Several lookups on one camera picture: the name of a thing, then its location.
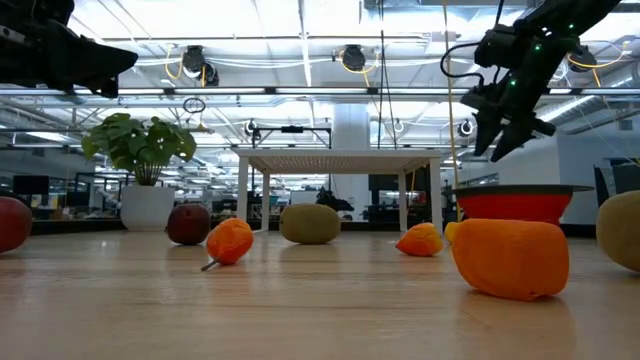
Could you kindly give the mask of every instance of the wooden floor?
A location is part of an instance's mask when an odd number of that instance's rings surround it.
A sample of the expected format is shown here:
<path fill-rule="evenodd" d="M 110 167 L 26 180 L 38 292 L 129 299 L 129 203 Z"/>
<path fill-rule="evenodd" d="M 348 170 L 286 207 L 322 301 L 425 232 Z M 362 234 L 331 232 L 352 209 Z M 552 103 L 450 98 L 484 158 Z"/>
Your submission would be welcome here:
<path fill-rule="evenodd" d="M 164 234 L 34 237 L 0 255 L 0 359 L 638 359 L 640 278 L 592 240 L 536 303 L 472 291 L 446 249 L 397 234 L 301 246 L 258 235 L 238 265 Z"/>

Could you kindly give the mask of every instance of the orange pepper stem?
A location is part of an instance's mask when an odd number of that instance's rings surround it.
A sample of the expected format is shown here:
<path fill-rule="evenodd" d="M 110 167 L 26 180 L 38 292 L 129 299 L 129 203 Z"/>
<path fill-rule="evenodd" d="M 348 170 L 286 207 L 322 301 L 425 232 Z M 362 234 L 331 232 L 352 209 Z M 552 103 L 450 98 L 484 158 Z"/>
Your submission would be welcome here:
<path fill-rule="evenodd" d="M 207 265 L 203 266 L 200 268 L 200 271 L 207 271 L 209 270 L 210 267 L 212 267 L 213 265 L 218 264 L 218 260 L 213 260 L 210 263 L 208 263 Z"/>

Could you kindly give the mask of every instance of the red and black bowl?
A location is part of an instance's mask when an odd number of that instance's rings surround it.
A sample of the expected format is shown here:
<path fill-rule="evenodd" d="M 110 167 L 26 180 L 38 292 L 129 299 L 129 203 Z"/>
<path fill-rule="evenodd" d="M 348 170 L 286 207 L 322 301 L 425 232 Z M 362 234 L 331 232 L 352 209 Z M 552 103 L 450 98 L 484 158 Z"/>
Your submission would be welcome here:
<path fill-rule="evenodd" d="M 445 191 L 454 194 L 469 218 L 540 221 L 560 224 L 574 192 L 591 191 L 574 185 L 495 185 Z"/>

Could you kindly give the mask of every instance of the potted plant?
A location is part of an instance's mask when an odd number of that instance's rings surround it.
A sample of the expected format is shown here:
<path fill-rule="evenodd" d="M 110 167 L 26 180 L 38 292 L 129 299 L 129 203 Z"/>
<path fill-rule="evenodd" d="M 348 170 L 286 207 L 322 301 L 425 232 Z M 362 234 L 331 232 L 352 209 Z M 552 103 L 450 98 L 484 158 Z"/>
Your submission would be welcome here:
<path fill-rule="evenodd" d="M 174 189 L 156 187 L 172 156 L 189 161 L 196 142 L 189 131 L 151 118 L 151 126 L 129 114 L 113 114 L 82 138 L 87 159 L 104 152 L 116 169 L 134 174 L 136 185 L 122 189 L 120 217 L 131 231 L 162 231 L 173 208 Z"/>

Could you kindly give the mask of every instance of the white table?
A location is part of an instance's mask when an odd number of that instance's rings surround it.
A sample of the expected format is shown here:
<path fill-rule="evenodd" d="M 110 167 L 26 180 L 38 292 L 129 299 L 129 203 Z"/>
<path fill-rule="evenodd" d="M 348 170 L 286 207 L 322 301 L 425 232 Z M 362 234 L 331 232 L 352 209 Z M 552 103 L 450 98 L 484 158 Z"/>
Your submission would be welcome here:
<path fill-rule="evenodd" d="M 400 192 L 400 231 L 407 231 L 406 174 L 429 164 L 432 222 L 442 234 L 440 152 L 428 150 L 234 149 L 240 157 L 238 210 L 247 218 L 249 165 L 262 173 L 262 226 L 269 229 L 271 174 L 396 174 Z"/>

